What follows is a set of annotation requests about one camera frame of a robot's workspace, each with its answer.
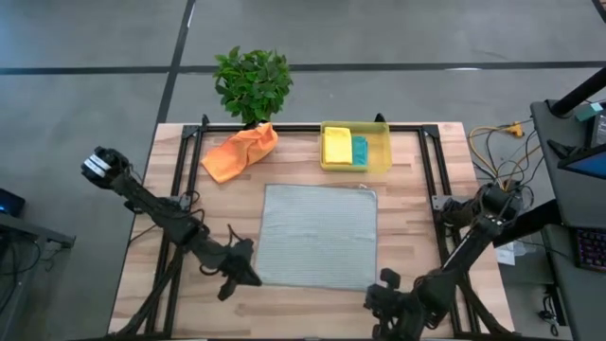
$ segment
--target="gray towel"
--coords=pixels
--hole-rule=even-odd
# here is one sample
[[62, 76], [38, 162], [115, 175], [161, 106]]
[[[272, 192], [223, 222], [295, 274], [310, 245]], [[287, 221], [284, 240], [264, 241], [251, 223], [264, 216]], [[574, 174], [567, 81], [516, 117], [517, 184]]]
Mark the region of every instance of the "gray towel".
[[376, 276], [376, 193], [268, 185], [256, 266], [263, 284], [365, 290]]

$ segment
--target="potted plant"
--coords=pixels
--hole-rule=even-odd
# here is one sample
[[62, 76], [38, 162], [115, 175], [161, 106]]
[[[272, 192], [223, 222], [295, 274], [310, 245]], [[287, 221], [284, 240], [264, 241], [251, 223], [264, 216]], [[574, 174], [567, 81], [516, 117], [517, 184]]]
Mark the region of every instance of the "potted plant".
[[271, 121], [279, 112], [293, 84], [286, 57], [276, 51], [254, 50], [240, 54], [236, 46], [227, 56], [217, 55], [219, 70], [213, 75], [221, 105], [232, 117], [241, 116], [244, 129]]

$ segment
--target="wooden table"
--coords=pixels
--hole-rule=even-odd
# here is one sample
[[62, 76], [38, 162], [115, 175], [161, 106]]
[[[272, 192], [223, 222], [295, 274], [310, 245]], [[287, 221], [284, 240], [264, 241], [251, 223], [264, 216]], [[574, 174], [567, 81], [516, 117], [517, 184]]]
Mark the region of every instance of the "wooden table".
[[[454, 195], [472, 196], [478, 185], [461, 123], [438, 123], [442, 147]], [[168, 196], [175, 168], [182, 124], [158, 126], [145, 177], [145, 187], [158, 196]], [[205, 134], [202, 155], [219, 146], [228, 134]], [[412, 133], [392, 133], [393, 166], [384, 174], [324, 172], [320, 168], [318, 133], [280, 133], [274, 151], [237, 178], [218, 185], [199, 168], [196, 189], [202, 199], [194, 207], [205, 209], [211, 236], [227, 242], [227, 224], [258, 245], [258, 233], [266, 184], [305, 184], [358, 187], [377, 191], [377, 270], [390, 267], [402, 276], [401, 290], [412, 289], [414, 278], [439, 267], [433, 221], [427, 197], [419, 139]], [[434, 177], [439, 181], [432, 154]], [[184, 174], [186, 187], [187, 175]], [[136, 218], [133, 235], [152, 225], [147, 216]], [[123, 327], [150, 292], [161, 240], [156, 228], [128, 250], [110, 332]], [[199, 262], [186, 256], [179, 290], [173, 337], [334, 337], [368, 338], [377, 320], [362, 307], [365, 293], [275, 286], [239, 286], [224, 302], [217, 293], [220, 276], [206, 277]], [[473, 289], [506, 328], [513, 330], [501, 275], [490, 246], [470, 271]], [[163, 320], [166, 300], [161, 301]], [[467, 326], [464, 304], [458, 302], [463, 326]], [[425, 337], [452, 336], [447, 317]]]

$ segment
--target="orange cloth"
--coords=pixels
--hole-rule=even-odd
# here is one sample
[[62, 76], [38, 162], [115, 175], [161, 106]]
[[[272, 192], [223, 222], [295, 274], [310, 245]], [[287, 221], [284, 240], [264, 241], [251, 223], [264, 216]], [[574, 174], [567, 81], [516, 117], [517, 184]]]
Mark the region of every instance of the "orange cloth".
[[210, 176], [222, 184], [265, 157], [276, 143], [277, 134], [272, 123], [264, 123], [254, 130], [241, 131], [227, 138], [221, 146], [206, 154], [202, 164]]

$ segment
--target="yellow plastic bin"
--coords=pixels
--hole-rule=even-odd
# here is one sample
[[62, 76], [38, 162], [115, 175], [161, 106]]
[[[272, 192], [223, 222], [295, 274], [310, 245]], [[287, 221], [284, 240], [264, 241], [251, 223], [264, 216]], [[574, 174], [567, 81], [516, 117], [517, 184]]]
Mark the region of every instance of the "yellow plastic bin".
[[[368, 142], [368, 164], [366, 166], [331, 165], [324, 163], [324, 130], [326, 127], [348, 128], [351, 136], [363, 136]], [[324, 171], [369, 171], [386, 172], [391, 167], [391, 143], [389, 125], [384, 122], [322, 122], [320, 164]]]

